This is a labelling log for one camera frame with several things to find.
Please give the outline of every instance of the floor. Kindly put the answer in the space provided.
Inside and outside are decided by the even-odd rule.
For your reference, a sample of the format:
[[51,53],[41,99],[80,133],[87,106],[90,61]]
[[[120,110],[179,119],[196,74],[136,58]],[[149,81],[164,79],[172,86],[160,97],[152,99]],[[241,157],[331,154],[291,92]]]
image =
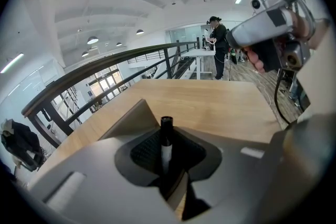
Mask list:
[[[216,74],[215,60],[213,57],[204,57],[204,70],[211,71],[212,74],[201,74],[201,79],[212,79]],[[238,62],[237,65],[227,61],[224,68],[223,80],[232,81],[248,81],[253,82],[262,95],[265,97],[270,107],[272,108],[279,124],[282,129],[286,128],[287,123],[280,117],[276,106],[274,104],[274,91],[277,83],[277,72],[271,71],[266,74],[259,74],[254,71],[254,68],[247,60],[245,62]],[[191,76],[191,79],[196,79],[196,73]],[[280,83],[278,91],[278,104],[281,112],[287,118],[289,122],[292,122],[298,118],[301,111],[294,105],[294,102],[288,98],[289,86],[286,88],[284,82]]]

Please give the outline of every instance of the black cable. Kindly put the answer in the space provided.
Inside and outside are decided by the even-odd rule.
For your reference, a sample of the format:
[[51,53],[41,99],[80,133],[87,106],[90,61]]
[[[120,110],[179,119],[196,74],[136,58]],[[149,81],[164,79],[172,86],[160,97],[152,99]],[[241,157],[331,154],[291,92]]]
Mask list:
[[229,81],[231,81],[231,63],[232,61],[230,61]]
[[282,112],[280,111],[279,109],[279,105],[278,105],[278,89],[279,89],[279,86],[280,86],[280,82],[281,82],[281,79],[282,79],[282,74],[284,73],[284,70],[281,68],[280,69],[280,74],[278,76],[278,80],[277,80],[277,85],[275,86],[275,91],[274,91],[274,103],[275,103],[275,106],[279,112],[279,115],[280,117],[282,117],[282,119],[287,123],[289,124],[290,122],[285,118],[285,116],[282,114]]

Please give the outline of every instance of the dark pants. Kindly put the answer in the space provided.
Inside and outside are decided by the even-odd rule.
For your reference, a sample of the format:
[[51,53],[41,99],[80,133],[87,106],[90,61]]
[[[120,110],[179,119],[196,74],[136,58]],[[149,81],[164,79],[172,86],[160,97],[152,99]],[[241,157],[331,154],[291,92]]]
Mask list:
[[215,76],[216,79],[221,79],[223,77],[225,53],[227,53],[225,48],[216,48],[216,54],[214,56],[217,71],[217,75]]

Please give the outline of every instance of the black cap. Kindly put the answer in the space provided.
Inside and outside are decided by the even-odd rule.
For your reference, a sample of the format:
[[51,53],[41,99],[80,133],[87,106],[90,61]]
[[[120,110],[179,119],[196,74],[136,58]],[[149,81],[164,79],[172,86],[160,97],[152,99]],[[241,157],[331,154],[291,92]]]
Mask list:
[[222,19],[216,16],[211,16],[210,19],[206,21],[206,24],[208,25],[211,22],[216,21],[216,20],[220,22]]

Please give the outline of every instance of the wooden handrail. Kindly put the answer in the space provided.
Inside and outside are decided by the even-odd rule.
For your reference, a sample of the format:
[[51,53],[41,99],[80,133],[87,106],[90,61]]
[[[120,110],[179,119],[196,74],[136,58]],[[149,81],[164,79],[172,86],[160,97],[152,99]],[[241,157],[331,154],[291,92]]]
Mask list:
[[83,65],[59,78],[58,80],[49,84],[42,92],[36,95],[23,109],[22,115],[24,117],[29,116],[33,111],[39,109],[39,105],[43,102],[51,102],[57,95],[69,89],[71,86],[89,77],[90,75],[109,66],[116,65],[118,63],[127,61],[137,56],[149,54],[158,50],[173,48],[177,46],[183,46],[188,44],[194,44],[191,42],[177,42],[161,45],[154,45],[148,47],[142,47],[139,49],[127,50],[118,54],[106,56],[104,58],[92,61]]

